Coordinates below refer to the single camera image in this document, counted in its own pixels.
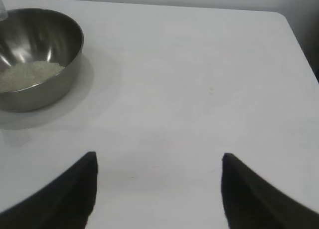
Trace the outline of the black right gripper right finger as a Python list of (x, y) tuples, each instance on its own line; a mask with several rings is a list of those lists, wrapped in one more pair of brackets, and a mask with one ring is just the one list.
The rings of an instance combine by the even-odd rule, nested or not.
[(222, 158), (221, 195), (231, 229), (317, 229), (319, 215), (288, 197), (231, 153)]

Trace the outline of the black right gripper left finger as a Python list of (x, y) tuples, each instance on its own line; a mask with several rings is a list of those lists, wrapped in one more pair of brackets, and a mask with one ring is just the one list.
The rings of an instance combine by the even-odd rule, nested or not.
[(83, 229), (98, 189), (98, 160), (88, 152), (44, 188), (0, 214), (2, 229)]

